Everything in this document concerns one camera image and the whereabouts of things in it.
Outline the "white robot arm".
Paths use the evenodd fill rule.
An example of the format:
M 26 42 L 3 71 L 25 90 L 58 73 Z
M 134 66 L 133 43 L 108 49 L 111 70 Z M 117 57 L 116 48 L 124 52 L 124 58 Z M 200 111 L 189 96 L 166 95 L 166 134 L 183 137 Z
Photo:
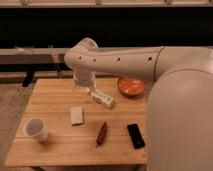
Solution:
M 213 171 L 213 49 L 101 50 L 90 38 L 64 57 L 87 82 L 93 71 L 154 83 L 147 100 L 148 171 Z

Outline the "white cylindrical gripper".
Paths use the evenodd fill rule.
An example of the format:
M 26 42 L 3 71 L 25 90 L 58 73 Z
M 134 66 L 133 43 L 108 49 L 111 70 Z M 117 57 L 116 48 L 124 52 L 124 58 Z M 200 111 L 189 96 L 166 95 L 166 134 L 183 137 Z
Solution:
M 88 89 L 88 94 L 91 94 L 92 92 L 95 91 L 95 73 L 92 71 L 80 71 L 80 70 L 74 70 L 73 71 L 73 80 L 74 83 L 77 85 L 73 86 L 73 92 L 74 93 L 79 93 L 80 92 L 80 87 L 89 87 Z

